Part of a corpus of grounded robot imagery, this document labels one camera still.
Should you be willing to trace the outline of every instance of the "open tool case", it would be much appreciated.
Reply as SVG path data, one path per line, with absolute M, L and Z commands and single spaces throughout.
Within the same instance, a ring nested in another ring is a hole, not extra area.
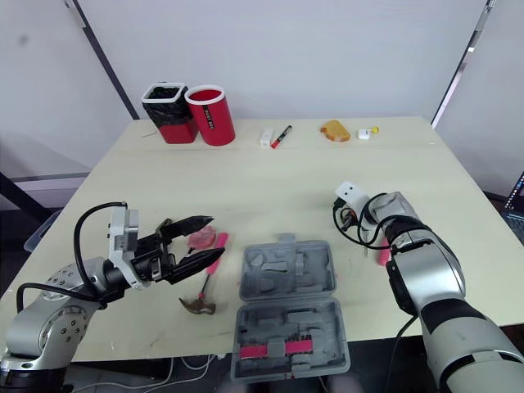
M 279 243 L 244 251 L 231 378 L 264 382 L 344 373 L 350 353 L 341 307 L 330 295 L 335 272 L 329 244 Z

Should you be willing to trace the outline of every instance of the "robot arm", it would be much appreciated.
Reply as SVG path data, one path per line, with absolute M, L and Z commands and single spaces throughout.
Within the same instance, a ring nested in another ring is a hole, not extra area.
M 343 183 L 337 195 L 357 216 L 362 214 L 364 229 L 384 232 L 391 249 L 386 265 L 391 289 L 399 307 L 420 318 L 428 366 L 440 391 L 522 391 L 524 356 L 464 300 L 456 256 L 402 194 L 370 200 L 354 184 Z
M 74 264 L 58 270 L 44 290 L 19 313 L 7 330 L 7 352 L 2 357 L 0 391 L 61 392 L 66 368 L 84 338 L 95 311 L 124 296 L 130 287 L 143 289 L 151 282 L 175 284 L 213 264 L 223 248 L 201 251 L 182 258 L 178 264 L 167 251 L 172 239 L 204 228 L 211 217 L 195 216 L 176 223 L 165 220 L 155 233 L 138 239 L 138 211 L 113 207 L 109 225 L 110 259 L 94 258 L 83 264 L 93 290 L 86 288 Z M 26 287 L 20 286 L 17 303 Z M 51 289 L 72 291 L 71 296 Z

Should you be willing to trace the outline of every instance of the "yellow object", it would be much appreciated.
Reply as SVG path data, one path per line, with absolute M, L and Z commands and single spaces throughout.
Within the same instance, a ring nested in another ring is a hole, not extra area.
M 327 139 L 334 142 L 345 142 L 351 138 L 350 133 L 338 120 L 330 120 L 320 128 Z

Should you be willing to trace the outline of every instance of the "hammer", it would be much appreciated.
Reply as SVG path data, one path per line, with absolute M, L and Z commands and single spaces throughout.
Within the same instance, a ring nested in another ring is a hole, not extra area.
M 217 236 L 215 247 L 224 247 L 226 244 L 226 241 L 228 240 L 229 235 L 227 233 L 219 233 Z M 184 299 L 180 299 L 180 303 L 184 306 L 184 308 L 193 314 L 209 314 L 212 315 L 215 313 L 216 304 L 215 303 L 204 303 L 204 298 L 206 297 L 206 288 L 207 283 L 210 280 L 210 277 L 215 274 L 216 269 L 219 267 L 220 260 L 222 258 L 218 258 L 211 266 L 209 266 L 206 269 L 206 280 L 204 281 L 204 286 L 202 287 L 202 290 L 198 294 L 198 297 L 191 301 L 187 302 Z

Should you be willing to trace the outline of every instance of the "white rim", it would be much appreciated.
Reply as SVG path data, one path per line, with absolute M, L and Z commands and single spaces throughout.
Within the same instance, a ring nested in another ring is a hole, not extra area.
M 168 104 L 171 102 L 175 102 L 180 98 L 180 94 L 182 94 L 182 90 L 185 87 L 185 84 L 177 84 L 173 82 L 159 82 L 158 84 L 152 84 L 149 87 L 149 89 L 146 90 L 146 92 L 143 94 L 142 102 L 145 104 Z M 147 98 L 149 97 L 149 94 L 151 94 L 154 88 L 178 88 L 178 91 L 174 95 L 174 97 L 171 98 Z
M 206 101 L 196 101 L 189 98 L 194 93 L 202 92 L 204 90 L 216 90 L 217 92 L 220 92 L 218 97 L 212 98 L 210 100 Z M 186 91 L 186 93 L 183 95 L 186 98 L 186 101 L 193 105 L 211 105 L 218 101 L 220 101 L 222 98 L 224 98 L 226 95 L 223 88 L 220 86 L 215 86 L 213 84 L 203 84 L 202 86 L 196 86 L 195 88 L 190 88 Z

